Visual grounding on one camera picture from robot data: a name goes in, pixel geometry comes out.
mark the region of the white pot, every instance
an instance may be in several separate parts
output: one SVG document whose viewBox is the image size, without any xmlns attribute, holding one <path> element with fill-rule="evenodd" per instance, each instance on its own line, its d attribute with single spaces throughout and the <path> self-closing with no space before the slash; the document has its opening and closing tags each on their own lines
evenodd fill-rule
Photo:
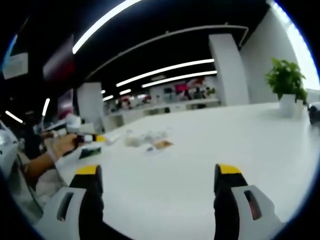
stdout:
<svg viewBox="0 0 320 240">
<path fill-rule="evenodd" d="M 303 112 L 304 112 L 304 101 L 303 100 L 300 100 L 300 99 L 297 99 L 296 100 L 296 103 L 294 105 L 294 108 L 295 108 L 295 116 L 297 118 L 301 118 L 302 115 L 303 115 Z"/>
<path fill-rule="evenodd" d="M 295 115 L 295 100 L 294 94 L 283 94 L 280 99 L 280 113 L 286 118 L 293 117 Z"/>
</svg>

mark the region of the fluorescent light strip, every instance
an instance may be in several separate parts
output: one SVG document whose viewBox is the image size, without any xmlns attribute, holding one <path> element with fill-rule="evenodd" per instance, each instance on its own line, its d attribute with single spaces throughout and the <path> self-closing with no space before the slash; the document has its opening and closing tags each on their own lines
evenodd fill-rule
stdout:
<svg viewBox="0 0 320 240">
<path fill-rule="evenodd" d="M 214 59 L 205 59 L 205 60 L 185 62 L 185 63 L 181 63 L 181 64 L 178 64 L 178 65 L 173 65 L 173 66 L 167 66 L 167 67 L 164 67 L 164 68 L 161 68 L 161 69 L 158 69 L 158 70 L 154 70 L 154 71 L 151 71 L 151 72 L 147 72 L 147 73 L 141 74 L 139 76 L 135 76 L 133 78 L 130 78 L 128 80 L 119 82 L 119 83 L 116 84 L 116 86 L 120 87 L 122 85 L 131 83 L 133 81 L 136 81 L 136 80 L 139 80 L 139 79 L 151 76 L 151 75 L 159 74 L 159 73 L 162 73 L 162 72 L 165 72 L 165 71 L 169 71 L 169 70 L 172 70 L 172 69 L 179 69 L 179 68 L 192 66 L 192 65 L 197 65 L 197 64 L 208 64 L 208 63 L 213 63 L 214 61 L 215 61 Z"/>
<path fill-rule="evenodd" d="M 13 115 L 11 112 L 9 112 L 9 111 L 5 111 L 5 114 L 7 114 L 8 116 L 10 116 L 10 117 L 12 117 L 14 120 L 16 120 L 17 122 L 19 122 L 19 123 L 23 123 L 23 121 L 20 119 L 20 118 L 18 118 L 18 117 L 16 117 L 15 115 Z"/>
<path fill-rule="evenodd" d="M 99 29 L 101 28 L 106 22 L 112 19 L 117 14 L 121 13 L 123 10 L 129 8 L 130 6 L 140 2 L 141 0 L 126 0 L 120 3 L 118 6 L 111 9 L 105 15 L 103 15 L 98 21 L 96 21 L 83 35 L 80 39 L 76 42 L 76 44 L 72 48 L 72 53 L 76 54 L 78 50 L 82 47 L 83 44 Z"/>
<path fill-rule="evenodd" d="M 128 94 L 131 92 L 131 89 L 127 89 L 127 90 L 124 90 L 124 91 L 121 91 L 119 92 L 120 95 L 123 95 L 123 94 Z"/>
<path fill-rule="evenodd" d="M 164 84 L 164 83 L 179 80 L 179 79 L 187 79 L 187 78 L 193 78 L 193 77 L 198 77 L 198 76 L 203 76 L 203 75 L 212 75 L 212 74 L 216 74 L 216 73 L 217 73 L 217 71 L 214 70 L 214 71 L 197 72 L 197 73 L 192 73 L 192 74 L 187 74 L 187 75 L 182 75 L 182 76 L 175 76 L 175 77 L 143 84 L 141 87 L 147 88 L 147 87 L 151 87 L 153 85 Z"/>
<path fill-rule="evenodd" d="M 48 105 L 50 103 L 50 98 L 47 98 L 45 100 L 45 103 L 44 103 L 44 106 L 43 106 L 43 110 L 42 110 L 42 116 L 44 117 L 46 115 L 46 112 L 47 112 L 47 108 L 48 108 Z"/>
<path fill-rule="evenodd" d="M 110 95 L 110 96 L 104 97 L 102 100 L 103 100 L 103 101 L 107 101 L 107 100 L 110 100 L 110 99 L 113 99 L 113 98 L 114 98 L 114 96 L 113 96 L 113 95 Z"/>
</svg>

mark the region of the green leaves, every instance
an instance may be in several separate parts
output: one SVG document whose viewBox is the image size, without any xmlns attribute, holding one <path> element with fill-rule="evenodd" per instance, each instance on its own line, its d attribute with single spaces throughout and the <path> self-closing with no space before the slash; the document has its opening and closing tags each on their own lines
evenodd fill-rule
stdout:
<svg viewBox="0 0 320 240">
<path fill-rule="evenodd" d="M 272 92 L 278 95 L 278 99 L 280 100 L 283 94 L 295 94 L 297 99 L 305 100 L 307 92 L 302 88 L 302 78 L 305 76 L 301 74 L 299 66 L 274 57 L 271 61 L 273 67 L 265 74 L 265 80 Z"/>
</svg>

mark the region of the hand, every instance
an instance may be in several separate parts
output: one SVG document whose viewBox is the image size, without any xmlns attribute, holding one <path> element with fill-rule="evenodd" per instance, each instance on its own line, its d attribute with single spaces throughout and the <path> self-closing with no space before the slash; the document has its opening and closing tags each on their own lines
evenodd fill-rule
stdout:
<svg viewBox="0 0 320 240">
<path fill-rule="evenodd" d="M 61 158 L 65 153 L 76 148 L 74 142 L 74 139 L 76 138 L 76 134 L 68 134 L 66 136 L 62 136 L 53 144 L 52 150 L 54 151 L 57 159 Z"/>
</svg>

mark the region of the white pillar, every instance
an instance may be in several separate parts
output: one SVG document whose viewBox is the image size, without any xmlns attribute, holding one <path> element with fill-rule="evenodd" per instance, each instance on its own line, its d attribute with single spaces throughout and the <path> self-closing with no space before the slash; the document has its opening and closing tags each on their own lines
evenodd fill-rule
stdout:
<svg viewBox="0 0 320 240">
<path fill-rule="evenodd" d="M 232 35 L 209 35 L 209 47 L 217 70 L 221 103 L 225 106 L 249 104 L 246 72 Z"/>
<path fill-rule="evenodd" d="M 100 82 L 84 83 L 77 90 L 79 114 L 86 123 L 94 124 L 97 133 L 101 131 L 104 117 L 103 95 Z"/>
</svg>

